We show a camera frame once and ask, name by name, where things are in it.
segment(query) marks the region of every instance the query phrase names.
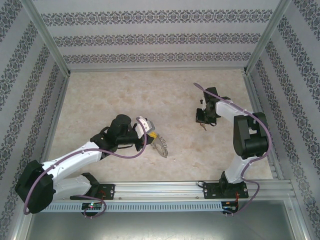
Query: white robotic arm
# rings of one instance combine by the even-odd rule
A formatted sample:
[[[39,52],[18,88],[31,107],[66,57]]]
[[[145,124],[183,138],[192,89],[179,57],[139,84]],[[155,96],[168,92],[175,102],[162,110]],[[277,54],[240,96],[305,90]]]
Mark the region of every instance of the white robotic arm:
[[[15,191],[25,202],[35,180],[40,174],[47,171],[30,196],[28,208],[31,213],[42,211],[54,200],[77,195],[95,197],[99,189],[99,182],[90,173],[83,173],[74,178],[65,178],[80,168],[98,162],[109,155],[99,150],[114,153],[117,149],[128,148],[128,146],[119,147],[121,145],[131,145],[129,147],[135,145],[136,150],[140,151],[145,141],[147,145],[151,144],[155,138],[149,136],[148,133],[153,132],[155,129],[153,123],[141,116],[139,117],[139,122],[141,124],[135,124],[132,127],[131,119],[126,115],[120,114],[112,121],[110,127],[105,127],[80,148],[42,164],[36,160],[28,163],[18,180]],[[143,137],[144,130],[142,126],[147,133],[147,139]],[[67,156],[70,157],[57,164]]]
[[[218,95],[215,87],[206,89],[208,92]],[[217,118],[224,117],[233,124],[233,146],[235,156],[231,165],[224,172],[224,176],[229,184],[238,184],[243,182],[241,173],[246,165],[263,155],[268,149],[268,141],[266,132],[259,124],[249,117],[244,111],[240,111],[230,103],[232,101],[228,97],[222,97],[228,103],[223,102],[207,93],[203,93],[200,101],[202,108],[197,109],[196,122],[200,124],[217,124]],[[266,117],[263,113],[253,113],[263,122]]]

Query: beige floor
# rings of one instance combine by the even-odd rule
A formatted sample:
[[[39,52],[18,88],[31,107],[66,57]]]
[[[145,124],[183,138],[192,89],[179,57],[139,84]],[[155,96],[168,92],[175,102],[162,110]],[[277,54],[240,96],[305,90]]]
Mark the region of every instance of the beige floor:
[[[234,156],[233,127],[224,118],[207,131],[195,122],[203,93],[193,82],[216,87],[221,96],[251,110],[240,70],[72,73],[49,159],[80,147],[118,114],[144,116],[166,140],[168,158],[148,145],[138,158],[109,156],[73,176],[90,172],[99,181],[112,182],[218,180]],[[117,153],[137,152],[130,148]],[[246,177],[272,179],[267,160],[256,162]]]

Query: patterned wallpaper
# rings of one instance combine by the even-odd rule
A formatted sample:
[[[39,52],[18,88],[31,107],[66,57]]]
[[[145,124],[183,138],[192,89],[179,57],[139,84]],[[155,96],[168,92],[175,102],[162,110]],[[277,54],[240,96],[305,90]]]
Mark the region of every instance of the patterned wallpaper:
[[[320,6],[293,0],[251,72],[311,239],[320,239]]]
[[[71,70],[245,67],[279,0],[35,0]]]
[[[14,187],[42,158],[64,77],[18,0],[0,2],[0,240],[21,203]]]

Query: purple cable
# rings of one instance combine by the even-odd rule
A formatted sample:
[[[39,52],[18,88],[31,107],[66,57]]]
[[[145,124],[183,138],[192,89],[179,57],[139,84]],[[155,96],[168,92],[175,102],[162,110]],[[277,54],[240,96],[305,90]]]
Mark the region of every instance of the purple cable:
[[[107,150],[102,150],[102,149],[98,149],[98,148],[87,148],[87,149],[84,149],[84,150],[79,150],[79,151],[75,151],[73,153],[71,153],[70,155],[68,156],[65,156],[64,158],[60,159],[59,161],[57,161],[55,164],[51,165],[50,167],[48,167],[43,173],[40,174],[40,176],[38,176],[38,178],[34,181],[34,183],[32,184],[26,198],[25,198],[25,202],[24,202],[24,207],[23,207],[23,213],[25,215],[28,215],[30,212],[27,211],[27,208],[28,208],[28,204],[29,204],[29,201],[30,201],[30,197],[31,197],[31,194],[33,193],[34,189],[36,188],[37,184],[39,183],[40,179],[47,173],[49,172],[51,169],[54,169],[56,166],[58,166],[60,163],[62,163],[63,161],[77,155],[77,154],[82,154],[84,152],[92,152],[92,151],[98,151],[98,152],[103,152],[103,153],[106,153],[106,154],[110,154],[110,155],[113,155],[113,156],[116,156],[118,158],[122,158],[122,159],[134,159],[134,158],[137,158],[139,157],[143,152],[144,150],[146,149],[146,146],[147,146],[147,132],[145,130],[145,127],[144,125],[140,122],[139,118],[137,117],[136,118],[137,122],[141,125],[142,127],[142,130],[143,130],[143,136],[144,136],[144,143],[143,143],[143,147],[142,147],[142,150],[134,155],[134,156],[122,156],[122,155],[119,155],[119,154],[116,154],[116,153],[113,153],[111,151],[107,151]],[[78,195],[79,197],[83,197],[83,198],[89,198],[88,196],[84,196],[84,195]],[[103,201],[102,199],[99,199],[99,198],[91,198],[90,199],[94,199],[94,200],[97,200],[97,201],[100,201],[104,204],[104,209],[103,211],[99,212],[97,215],[95,215],[94,217],[97,217],[97,216],[100,216],[101,214],[103,214],[105,211],[106,211],[106,203],[105,201]]]
[[[205,90],[200,84],[198,84],[198,83],[196,83],[196,82],[194,82],[193,85],[195,85],[195,86],[196,86],[198,89],[200,89],[201,91],[203,91],[203,92],[205,92],[205,93],[207,93],[207,94],[209,94],[209,95],[211,95],[211,96],[213,96],[213,97],[221,100],[222,102],[224,102],[224,103],[226,103],[226,104],[229,104],[229,105],[235,107],[235,108],[238,109],[239,111],[241,111],[241,112],[249,115],[249,116],[252,117],[254,120],[256,120],[256,121],[261,125],[261,127],[264,129],[264,131],[266,132],[266,136],[267,136],[267,138],[268,138],[268,149],[267,149],[267,151],[265,152],[264,155],[262,155],[262,156],[260,156],[260,157],[258,157],[258,158],[256,158],[256,159],[253,159],[253,160],[249,161],[249,162],[247,163],[247,165],[244,167],[244,169],[242,170],[242,172],[241,172],[241,178],[242,178],[245,182],[247,182],[247,183],[256,184],[256,185],[257,185],[257,189],[256,189],[255,193],[253,194],[253,196],[250,198],[250,200],[246,203],[246,205],[244,205],[239,211],[237,211],[236,213],[234,213],[234,215],[235,215],[235,214],[238,214],[238,213],[240,213],[241,211],[243,211],[244,209],[246,209],[246,208],[248,207],[248,205],[253,201],[253,199],[257,196],[257,194],[258,194],[258,192],[259,192],[259,190],[260,190],[260,184],[259,184],[258,182],[256,182],[256,181],[245,179],[245,178],[244,178],[244,174],[245,174],[246,170],[248,169],[248,167],[249,167],[252,163],[254,163],[254,162],[256,162],[256,161],[259,161],[259,160],[261,160],[261,159],[264,159],[266,156],[269,155],[269,153],[270,153],[270,151],[271,151],[271,144],[272,144],[272,139],[271,139],[270,132],[269,132],[268,128],[266,127],[266,125],[265,125],[259,118],[257,118],[256,116],[254,116],[252,113],[244,110],[243,108],[239,107],[238,105],[234,104],[234,103],[231,102],[231,101],[228,101],[228,100],[226,100],[226,99],[223,99],[222,97],[220,97],[220,96],[218,96],[218,95],[215,95],[215,94],[213,94],[212,92],[209,92],[209,91]]]

